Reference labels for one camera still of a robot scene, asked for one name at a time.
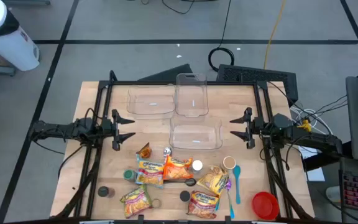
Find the teal plastic spoon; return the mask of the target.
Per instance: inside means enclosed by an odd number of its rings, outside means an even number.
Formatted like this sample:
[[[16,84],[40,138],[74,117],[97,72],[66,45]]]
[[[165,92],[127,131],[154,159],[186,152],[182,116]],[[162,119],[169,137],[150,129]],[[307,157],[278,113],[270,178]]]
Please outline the teal plastic spoon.
[[[239,205],[241,203],[241,195],[240,195],[240,181],[239,177],[241,174],[241,168],[239,165],[236,165],[232,170],[235,181],[236,181],[236,203]]]

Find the chili shrimp ramen pack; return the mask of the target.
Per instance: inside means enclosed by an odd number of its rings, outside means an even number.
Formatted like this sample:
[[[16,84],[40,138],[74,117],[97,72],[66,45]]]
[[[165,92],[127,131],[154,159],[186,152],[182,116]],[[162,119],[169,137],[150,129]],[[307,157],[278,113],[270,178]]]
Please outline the chili shrimp ramen pack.
[[[130,218],[148,208],[152,208],[152,200],[146,185],[140,185],[138,188],[123,195],[120,202],[124,204],[125,218]]]

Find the yellow noodle pack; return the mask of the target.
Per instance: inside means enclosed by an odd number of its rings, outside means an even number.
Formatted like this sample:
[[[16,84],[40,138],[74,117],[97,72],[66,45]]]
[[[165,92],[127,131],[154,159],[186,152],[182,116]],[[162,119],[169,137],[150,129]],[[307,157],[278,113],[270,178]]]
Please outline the yellow noodle pack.
[[[197,181],[197,185],[202,186],[216,195],[221,195],[224,190],[229,175],[226,170],[218,166],[210,166],[209,171]]]

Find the green lid spice jar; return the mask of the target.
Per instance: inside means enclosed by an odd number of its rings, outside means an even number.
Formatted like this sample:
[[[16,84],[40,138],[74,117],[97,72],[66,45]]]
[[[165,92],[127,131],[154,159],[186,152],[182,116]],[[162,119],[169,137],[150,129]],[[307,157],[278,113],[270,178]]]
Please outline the green lid spice jar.
[[[134,170],[126,169],[123,173],[123,178],[129,182],[135,182],[137,178],[137,172]]]

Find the blue Maruchan ramen pack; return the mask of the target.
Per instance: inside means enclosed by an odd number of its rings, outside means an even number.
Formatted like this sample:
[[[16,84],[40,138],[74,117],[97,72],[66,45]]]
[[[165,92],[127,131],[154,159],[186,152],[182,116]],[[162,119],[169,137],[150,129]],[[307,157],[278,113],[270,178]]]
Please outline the blue Maruchan ramen pack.
[[[136,155],[138,162],[137,177],[135,182],[137,184],[153,185],[158,188],[163,188],[163,172],[164,163],[147,161]]]

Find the yellow clamp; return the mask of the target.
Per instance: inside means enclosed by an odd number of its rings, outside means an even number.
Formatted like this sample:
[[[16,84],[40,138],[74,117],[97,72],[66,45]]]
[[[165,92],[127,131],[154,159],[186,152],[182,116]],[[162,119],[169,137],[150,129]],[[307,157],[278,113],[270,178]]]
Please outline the yellow clamp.
[[[301,125],[298,125],[298,128],[301,128],[301,129],[304,129],[308,132],[311,132],[311,125],[310,125],[310,122],[308,119],[304,119],[302,121],[302,124]]]

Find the white computer mouse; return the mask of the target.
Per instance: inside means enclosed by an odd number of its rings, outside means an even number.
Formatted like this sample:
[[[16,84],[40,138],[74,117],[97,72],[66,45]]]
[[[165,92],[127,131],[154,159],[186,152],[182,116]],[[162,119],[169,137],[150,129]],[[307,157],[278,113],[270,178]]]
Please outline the white computer mouse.
[[[337,186],[328,187],[325,190],[325,195],[327,196],[328,199],[330,199],[330,201],[334,203],[340,203],[341,202],[340,186],[337,185]]]

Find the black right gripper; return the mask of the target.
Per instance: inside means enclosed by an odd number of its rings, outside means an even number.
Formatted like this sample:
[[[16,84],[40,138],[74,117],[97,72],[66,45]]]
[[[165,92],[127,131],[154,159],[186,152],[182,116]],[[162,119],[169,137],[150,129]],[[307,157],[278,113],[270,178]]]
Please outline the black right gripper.
[[[261,130],[264,129],[263,117],[255,117],[252,119],[252,108],[246,108],[246,112],[240,118],[231,120],[230,123],[247,123],[246,132],[231,131],[231,134],[239,137],[244,142],[247,142],[247,148],[252,149],[255,147],[255,139],[253,135],[259,135]]]

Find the red Maruchan ramen pack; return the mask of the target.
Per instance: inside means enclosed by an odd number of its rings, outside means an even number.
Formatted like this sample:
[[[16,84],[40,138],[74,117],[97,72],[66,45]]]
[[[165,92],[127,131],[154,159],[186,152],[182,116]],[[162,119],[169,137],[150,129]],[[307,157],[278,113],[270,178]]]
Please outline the red Maruchan ramen pack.
[[[215,209],[219,196],[211,195],[201,191],[192,191],[188,204],[187,215],[195,215],[205,219],[215,219]]]

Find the black flat panel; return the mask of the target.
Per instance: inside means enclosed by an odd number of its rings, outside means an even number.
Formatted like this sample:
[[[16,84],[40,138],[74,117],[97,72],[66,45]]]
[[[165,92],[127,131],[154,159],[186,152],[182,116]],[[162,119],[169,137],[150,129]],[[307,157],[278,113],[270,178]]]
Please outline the black flat panel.
[[[138,82],[154,82],[154,81],[173,82],[176,80],[177,75],[181,73],[193,73],[188,63],[141,78],[138,80]]]

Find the dark lid brown spice jar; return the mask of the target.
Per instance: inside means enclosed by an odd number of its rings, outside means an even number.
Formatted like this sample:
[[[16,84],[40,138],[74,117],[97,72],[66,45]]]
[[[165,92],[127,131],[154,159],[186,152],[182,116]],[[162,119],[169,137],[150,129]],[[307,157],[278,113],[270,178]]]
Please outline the dark lid brown spice jar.
[[[115,190],[111,187],[107,186],[100,186],[98,189],[98,196],[99,197],[107,197],[112,198],[115,195]]]

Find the taco seasoning packet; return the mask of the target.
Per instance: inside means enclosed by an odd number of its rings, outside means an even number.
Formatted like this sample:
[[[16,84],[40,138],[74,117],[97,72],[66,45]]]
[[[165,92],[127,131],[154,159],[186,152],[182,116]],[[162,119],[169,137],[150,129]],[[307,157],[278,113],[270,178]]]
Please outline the taco seasoning packet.
[[[149,158],[152,154],[150,143],[148,142],[141,150],[137,151],[136,154],[143,159]]]

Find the black aluminium table frame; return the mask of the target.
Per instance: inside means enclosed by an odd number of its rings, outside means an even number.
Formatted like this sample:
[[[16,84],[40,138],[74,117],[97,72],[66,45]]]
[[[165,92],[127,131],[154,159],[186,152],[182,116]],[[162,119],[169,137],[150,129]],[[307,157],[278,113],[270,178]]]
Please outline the black aluminium table frame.
[[[253,115],[257,114],[254,89],[251,85],[210,85],[208,84],[208,105],[209,113],[206,118],[222,122],[223,145],[219,149],[213,150],[193,150],[173,148],[173,157],[177,159],[201,160],[204,167],[201,172],[196,174],[197,178],[202,177],[207,172],[210,165],[220,166],[224,157],[235,157],[237,165],[241,167],[240,195],[241,204],[236,204],[236,183],[234,180],[231,189],[231,200],[235,213],[234,222],[262,220],[252,210],[252,198],[261,191],[270,190],[268,175],[265,162],[260,160],[259,151],[262,148],[262,141],[256,136],[255,147],[246,149],[246,143],[231,134],[230,131],[244,131],[245,124],[230,123],[230,120],[242,116],[244,110],[250,106]],[[85,113],[88,106],[93,106],[98,90],[98,82],[83,82],[77,101],[75,117],[80,117],[82,112]],[[110,100],[110,109],[117,109],[119,114],[125,119],[133,119],[127,110],[128,89],[140,86],[141,95],[157,94],[152,86],[157,85],[132,84],[126,82],[115,83],[112,86],[112,95]],[[268,83],[268,93],[272,110],[274,113],[290,114],[287,99],[282,93]],[[98,177],[96,179],[97,189],[105,185],[115,190],[115,195],[111,198],[99,197],[95,193],[91,219],[95,220],[133,220],[137,218],[126,219],[124,217],[124,206],[119,199],[126,193],[136,188],[135,183],[128,182],[123,178],[125,169],[135,169],[137,167],[135,152],[141,149],[146,143],[150,143],[152,148],[151,161],[163,162],[163,150],[169,145],[170,135],[169,119],[140,119],[135,123],[120,126],[120,132],[136,134],[124,141],[120,151],[112,149],[112,138],[107,138],[103,142],[101,152],[101,164],[99,167]],[[57,215],[61,212],[75,193],[73,187],[78,189],[85,151],[81,149],[63,166],[60,178],[58,180],[50,216]],[[311,203],[309,188],[306,183],[306,175],[303,172],[300,153],[292,149],[289,153],[290,171],[285,171],[288,189],[296,198],[297,202],[306,210],[308,214],[314,216],[314,210]],[[163,189],[158,187],[147,187],[152,198],[159,198],[162,201],[160,208],[148,209],[141,214],[144,220],[205,220],[194,215],[187,215],[188,204],[180,200],[180,192],[190,189],[207,192],[199,185],[186,187],[185,184],[171,183]],[[217,211],[217,217],[213,220],[223,221],[224,217],[229,216],[229,204],[226,190],[224,191],[223,201]]]

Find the orange Maruchan chicken ramen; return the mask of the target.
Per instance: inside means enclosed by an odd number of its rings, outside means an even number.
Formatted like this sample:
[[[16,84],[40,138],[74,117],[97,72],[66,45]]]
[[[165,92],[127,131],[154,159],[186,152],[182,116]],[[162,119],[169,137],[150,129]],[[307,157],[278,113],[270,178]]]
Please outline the orange Maruchan chicken ramen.
[[[192,162],[192,158],[180,161],[172,156],[167,156],[163,169],[163,180],[185,180],[192,178],[193,174],[190,171]]]

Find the white trash can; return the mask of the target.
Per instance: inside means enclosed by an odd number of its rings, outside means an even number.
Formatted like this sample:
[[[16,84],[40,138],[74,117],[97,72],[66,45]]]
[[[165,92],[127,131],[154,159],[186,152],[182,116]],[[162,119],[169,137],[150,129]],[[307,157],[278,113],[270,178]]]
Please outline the white trash can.
[[[39,66],[40,50],[0,0],[0,56],[21,71]]]

